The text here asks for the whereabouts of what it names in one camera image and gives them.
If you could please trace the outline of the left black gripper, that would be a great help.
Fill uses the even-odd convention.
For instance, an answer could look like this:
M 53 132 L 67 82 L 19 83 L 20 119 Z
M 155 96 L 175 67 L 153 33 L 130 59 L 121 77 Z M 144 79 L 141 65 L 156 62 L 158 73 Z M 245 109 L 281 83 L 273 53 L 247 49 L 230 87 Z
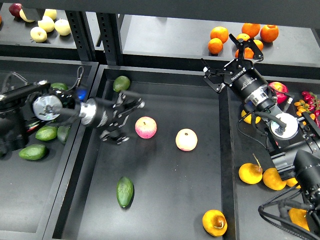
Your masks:
M 141 95 L 137 92 L 121 90 L 116 103 L 102 98 L 95 98 L 94 101 L 96 111 L 93 127 L 106 128 L 100 133 L 100 140 L 115 145 L 128 141 L 130 137 L 119 128 L 126 123 L 130 113 L 145 106 Z

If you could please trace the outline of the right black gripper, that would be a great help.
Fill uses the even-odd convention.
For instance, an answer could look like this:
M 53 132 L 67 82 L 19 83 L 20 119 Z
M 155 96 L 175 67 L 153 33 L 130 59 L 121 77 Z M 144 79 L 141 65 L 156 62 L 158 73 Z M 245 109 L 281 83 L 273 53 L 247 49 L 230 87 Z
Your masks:
M 220 94 L 227 85 L 241 99 L 248 99 L 255 91 L 265 92 L 268 86 L 267 81 L 255 69 L 250 59 L 244 58 L 245 48 L 251 48 L 254 52 L 253 59 L 261 62 L 264 59 L 262 51 L 259 50 L 252 38 L 239 42 L 234 35 L 229 34 L 230 40 L 239 50 L 238 58 L 227 63 L 223 69 L 211 68 L 201 58 L 203 64 L 203 80 L 217 93 Z

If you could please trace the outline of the small yellow pear behind arm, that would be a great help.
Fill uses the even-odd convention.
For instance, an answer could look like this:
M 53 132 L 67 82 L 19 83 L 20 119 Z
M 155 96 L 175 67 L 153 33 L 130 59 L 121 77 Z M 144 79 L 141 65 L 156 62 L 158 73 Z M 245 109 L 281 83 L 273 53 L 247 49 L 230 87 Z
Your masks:
M 294 189 L 300 189 L 301 186 L 299 185 L 298 181 L 295 177 L 290 178 L 286 181 L 286 185 L 290 188 L 294 187 Z

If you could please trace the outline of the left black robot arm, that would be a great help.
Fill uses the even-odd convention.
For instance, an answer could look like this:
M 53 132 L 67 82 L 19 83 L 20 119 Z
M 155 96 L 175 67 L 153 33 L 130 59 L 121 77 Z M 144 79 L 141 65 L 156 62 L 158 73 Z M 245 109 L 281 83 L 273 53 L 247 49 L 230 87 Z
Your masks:
M 83 74 L 81 65 L 72 87 L 59 89 L 46 79 L 30 82 L 16 72 L 9 73 L 0 91 L 0 155 L 24 149 L 29 136 L 46 125 L 69 127 L 76 121 L 99 129 L 102 141 L 118 145 L 127 141 L 122 127 L 133 111 L 144 107 L 141 96 L 121 90 L 114 101 L 98 97 L 83 100 L 79 93 Z

